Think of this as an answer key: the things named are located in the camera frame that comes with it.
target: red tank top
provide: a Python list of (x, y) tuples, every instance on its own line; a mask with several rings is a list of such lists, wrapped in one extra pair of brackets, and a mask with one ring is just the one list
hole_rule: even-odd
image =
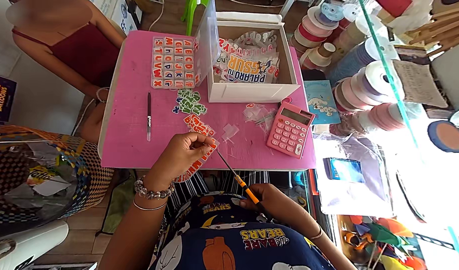
[(99, 87), (111, 85), (119, 49), (95, 25), (90, 23), (53, 46), (18, 30), (12, 31), (23, 38), (47, 46), (54, 56), (92, 84)]

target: pink table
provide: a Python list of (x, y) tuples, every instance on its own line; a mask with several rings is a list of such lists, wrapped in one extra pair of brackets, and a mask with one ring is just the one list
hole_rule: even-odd
[[(103, 167), (151, 168), (174, 134), (189, 131), (183, 121), (188, 114), (174, 114), (171, 111), (177, 104), (177, 92), (150, 86), (151, 44), (155, 34), (147, 31), (130, 32), (119, 55), (98, 146)], [(296, 51), (292, 47), (290, 49), (298, 84), (302, 85)], [(152, 99), (151, 142), (146, 140), (148, 91), (151, 92)], [(242, 112), (246, 103), (209, 103), (206, 80), (194, 91), (200, 93), (200, 103), (207, 107), (207, 113), (200, 116), (201, 120), (214, 129), (214, 138), (220, 142), (218, 150), (234, 169), (300, 171), (315, 168), (310, 134), (302, 159), (270, 150), (266, 146), (267, 137), (261, 128), (254, 122), (245, 122)], [(308, 110), (303, 87), (300, 86), (290, 96), (292, 104)], [(268, 110), (278, 108), (276, 103), (263, 105)], [(229, 141), (225, 143), (220, 138), (224, 133), (222, 128), (227, 123), (235, 124), (239, 128), (239, 132), (231, 138), (234, 144)], [(202, 168), (227, 169), (216, 153)]]

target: pink calculator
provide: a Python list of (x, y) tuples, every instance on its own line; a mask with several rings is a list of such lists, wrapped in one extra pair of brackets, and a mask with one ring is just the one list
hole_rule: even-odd
[(287, 155), (301, 159), (306, 136), (313, 122), (314, 114), (285, 101), (281, 102), (269, 132), (267, 146)]

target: calculator display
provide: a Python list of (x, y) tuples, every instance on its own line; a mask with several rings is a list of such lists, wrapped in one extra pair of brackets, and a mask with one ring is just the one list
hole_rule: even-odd
[(283, 110), (281, 111), (281, 115), (284, 115), (286, 117), (289, 117), (295, 121), (298, 121), (300, 122), (301, 124), (303, 125), (308, 125), (308, 123), (310, 122), (310, 119), (309, 118), (306, 118), (298, 113), (295, 113), (291, 110), (288, 110), (288, 109), (285, 109), (283, 108)]

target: calculator button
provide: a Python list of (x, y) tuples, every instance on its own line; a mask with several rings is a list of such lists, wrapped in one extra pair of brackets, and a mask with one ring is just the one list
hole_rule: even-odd
[(299, 154), (301, 154), (301, 150), (303, 150), (303, 146), (298, 144), (298, 145), (296, 145), (296, 150), (294, 150), (294, 153), (296, 155), (299, 155)]

